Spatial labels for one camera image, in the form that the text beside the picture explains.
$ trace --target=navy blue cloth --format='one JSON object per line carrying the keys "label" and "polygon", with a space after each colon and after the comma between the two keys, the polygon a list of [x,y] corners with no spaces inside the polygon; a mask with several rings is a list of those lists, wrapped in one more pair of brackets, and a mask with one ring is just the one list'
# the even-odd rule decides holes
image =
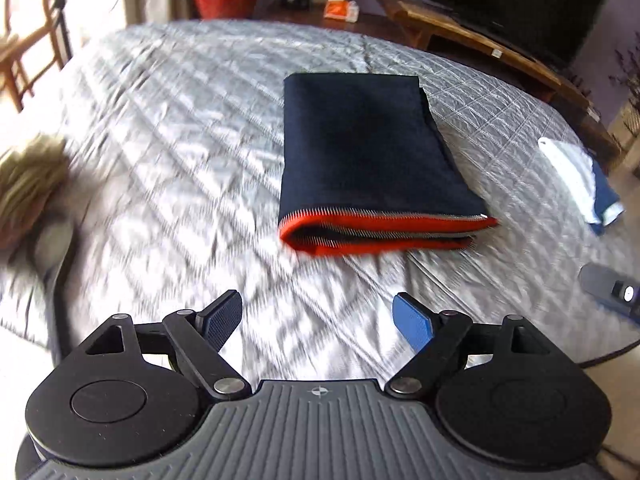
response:
{"label": "navy blue cloth", "polygon": [[416,76],[284,81],[281,220],[301,209],[489,215],[465,183]]}
{"label": "navy blue cloth", "polygon": [[[593,161],[593,176],[596,183],[596,196],[593,201],[593,212],[600,219],[600,222],[604,222],[604,212],[616,202],[620,201],[619,195],[611,189],[611,186],[607,182],[607,177],[602,173],[602,168],[594,160]],[[598,236],[604,233],[605,226],[601,224],[589,224],[594,233]]]}

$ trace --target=bed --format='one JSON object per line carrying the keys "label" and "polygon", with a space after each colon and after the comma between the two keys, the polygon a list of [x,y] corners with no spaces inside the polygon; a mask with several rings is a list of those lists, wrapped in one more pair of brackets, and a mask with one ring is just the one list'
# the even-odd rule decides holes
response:
{"label": "bed", "polygon": [[[283,79],[293,72],[418,75],[469,186],[500,227],[465,251],[313,258],[278,239]],[[229,288],[244,317],[223,356],[259,378],[385,381],[412,355],[393,296],[480,322],[532,320],[570,358],[593,362],[640,329],[580,291],[590,261],[627,274],[624,221],[597,238],[540,153],[579,144],[548,105],[455,62],[365,36],[264,22],[131,27],[92,41],[62,72],[54,113],[73,179],[52,201],[79,227],[66,284],[70,338],[115,312],[136,322],[201,309]],[[0,324],[47,344],[44,302],[20,251],[3,264]]]}

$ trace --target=red trim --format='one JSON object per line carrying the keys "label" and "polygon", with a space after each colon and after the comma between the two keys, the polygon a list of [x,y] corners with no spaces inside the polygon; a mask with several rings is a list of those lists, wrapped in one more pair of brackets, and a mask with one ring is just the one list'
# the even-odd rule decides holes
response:
{"label": "red trim", "polygon": [[438,218],[393,218],[374,216],[352,216],[347,214],[301,214],[289,219],[280,228],[280,239],[297,251],[316,256],[339,256],[345,254],[371,254],[381,251],[408,249],[461,249],[471,243],[471,238],[452,238],[450,240],[420,239],[380,240],[363,243],[343,243],[339,247],[321,246],[296,240],[295,233],[303,226],[330,224],[338,227],[365,231],[390,231],[408,233],[467,233],[480,231],[498,225],[497,219],[489,216],[480,220],[438,219]]}
{"label": "red trim", "polygon": [[410,249],[453,250],[465,249],[471,245],[471,238],[452,238],[451,240],[384,240],[362,244],[341,244],[339,247],[296,243],[295,240],[283,240],[296,251],[312,256],[349,256],[350,254],[377,254],[383,251],[408,251]]}

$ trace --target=red flower pot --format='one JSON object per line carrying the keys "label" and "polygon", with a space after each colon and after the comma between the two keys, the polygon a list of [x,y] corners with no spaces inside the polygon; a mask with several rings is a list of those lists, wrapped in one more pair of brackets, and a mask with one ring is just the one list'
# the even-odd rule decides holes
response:
{"label": "red flower pot", "polygon": [[193,0],[203,20],[250,18],[257,0]]}

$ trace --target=plush toy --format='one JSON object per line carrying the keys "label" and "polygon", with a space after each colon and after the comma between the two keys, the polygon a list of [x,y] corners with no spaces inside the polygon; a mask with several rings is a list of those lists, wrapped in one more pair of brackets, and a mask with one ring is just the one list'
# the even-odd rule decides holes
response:
{"label": "plush toy", "polygon": [[69,174],[62,137],[37,136],[0,158],[0,248],[19,242]]}

